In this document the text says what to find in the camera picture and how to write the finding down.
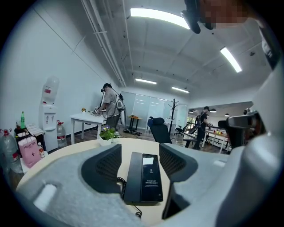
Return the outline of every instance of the green bottle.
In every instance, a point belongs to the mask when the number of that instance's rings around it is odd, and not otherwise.
[[[21,128],[24,129],[25,128],[25,116],[24,116],[24,112],[22,111],[22,116],[21,116]]]

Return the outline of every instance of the potted plant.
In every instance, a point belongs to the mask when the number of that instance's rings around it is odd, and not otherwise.
[[[112,138],[112,143],[115,144],[118,142],[119,132],[114,133],[114,137]]]
[[[99,143],[101,146],[110,145],[112,139],[115,137],[115,129],[109,125],[105,125],[99,135]]]

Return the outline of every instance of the person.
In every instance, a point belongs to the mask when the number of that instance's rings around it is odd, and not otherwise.
[[[206,106],[204,107],[203,111],[201,112],[201,114],[199,115],[200,116],[200,126],[198,127],[197,129],[197,141],[195,142],[195,145],[193,147],[193,149],[195,150],[199,150],[200,147],[199,147],[199,144],[201,142],[201,140],[204,138],[205,136],[205,127],[206,125],[208,126],[212,126],[210,123],[207,122],[207,112],[209,111],[209,107]]]
[[[281,55],[281,47],[271,28],[258,13],[261,7],[268,5],[256,0],[185,0],[189,26],[195,33],[200,33],[197,21],[206,28],[232,27],[244,23],[248,18],[254,19],[260,29],[262,49],[271,69],[274,69]]]
[[[116,128],[120,117],[120,112],[116,108],[117,94],[109,83],[104,84],[103,91],[105,92],[103,104],[95,111],[95,113],[98,115],[99,112],[106,109],[106,124]]]

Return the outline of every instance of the ceiling light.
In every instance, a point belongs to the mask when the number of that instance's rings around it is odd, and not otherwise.
[[[179,88],[176,88],[176,87],[172,87],[172,89],[182,91],[182,92],[185,92],[185,93],[189,93],[189,91],[187,91],[187,90],[179,89]]]
[[[189,29],[185,19],[180,16],[163,12],[154,9],[144,9],[144,8],[132,8],[130,9],[131,16],[141,16],[141,17],[148,17],[158,20],[164,20],[170,23],[174,23],[176,25],[182,26],[186,29]]]
[[[241,72],[241,67],[239,66],[238,62],[235,60],[231,52],[226,48],[222,48],[220,52],[226,57],[226,59],[231,63],[237,73]]]
[[[139,82],[145,82],[145,83],[152,83],[152,84],[157,84],[157,82],[153,82],[153,81],[149,81],[149,80],[142,80],[142,79],[135,79],[136,81],[139,81]]]

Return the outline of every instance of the ceiling pipe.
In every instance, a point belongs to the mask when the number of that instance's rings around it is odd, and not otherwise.
[[[124,21],[125,21],[125,27],[126,27],[126,37],[127,37],[128,49],[129,49],[129,57],[130,57],[131,69],[132,69],[132,73],[133,73],[133,63],[132,63],[132,56],[131,56],[130,42],[129,42],[129,36],[128,36],[128,28],[127,28],[127,21],[126,21],[127,19],[126,19],[126,12],[125,12],[125,4],[124,4],[124,0],[122,0],[122,4],[123,4]]]
[[[101,16],[100,16],[100,14],[99,14],[98,7],[97,7],[97,5],[96,5],[96,2],[95,2],[94,0],[89,0],[89,1],[90,1],[91,6],[92,6],[92,8],[93,8],[93,10],[94,10],[96,19],[97,19],[97,21],[98,21],[99,26],[101,27],[101,30],[102,30],[102,31],[105,31],[105,27],[104,27],[104,25],[103,25]],[[103,33],[103,36],[104,36],[104,38],[105,38],[105,41],[106,41],[106,44],[107,44],[107,46],[108,46],[108,50],[109,50],[109,52],[110,52],[110,54],[111,54],[112,60],[113,60],[113,62],[114,62],[114,65],[115,65],[115,67],[116,67],[116,69],[117,69],[117,71],[118,71],[118,74],[119,74],[119,76],[120,76],[120,79],[121,79],[121,81],[122,81],[122,83],[123,83],[123,86],[126,87],[124,78],[123,78],[123,76],[122,76],[122,74],[121,74],[121,71],[120,71],[120,69],[119,69],[117,60],[116,60],[115,55],[114,55],[114,53],[113,53],[113,50],[112,50],[112,48],[111,48],[110,41],[109,41],[109,39],[108,39],[108,37],[107,37],[107,33]]]
[[[118,75],[118,72],[115,70],[114,64],[111,61],[109,53],[106,51],[107,48],[106,48],[102,38],[100,37],[100,35],[98,33],[98,28],[96,27],[96,22],[94,21],[92,15],[91,15],[91,11],[90,11],[90,8],[89,8],[89,6],[87,4],[87,0],[81,0],[81,3],[83,5],[83,7],[84,7],[84,10],[85,10],[85,13],[87,15],[87,18],[89,19],[89,22],[90,22],[91,27],[92,27],[92,29],[94,31],[94,34],[95,34],[95,36],[96,36],[96,38],[98,40],[98,43],[99,43],[99,45],[100,45],[100,47],[101,47],[101,49],[102,49],[102,51],[103,51],[107,61],[108,61],[108,63],[110,64],[112,70],[114,71],[114,74],[116,75],[116,77],[120,81],[121,85],[124,85],[122,80],[120,79],[120,77]]]
[[[121,61],[122,61],[124,73],[125,73],[125,75],[127,75],[127,71],[126,71],[125,64],[124,64],[124,59],[122,57],[122,50],[121,50],[121,47],[120,47],[119,41],[118,41],[118,36],[117,36],[118,31],[117,31],[117,28],[116,28],[116,26],[114,24],[114,21],[113,21],[113,17],[112,17],[112,13],[111,13],[111,10],[110,10],[109,1],[108,0],[103,0],[103,6],[105,8],[106,16],[107,16],[108,21],[109,21],[109,26],[112,28],[112,31],[113,31],[113,34],[114,34],[115,44],[116,44],[116,46],[119,49],[119,54],[120,54],[120,58],[121,58]]]

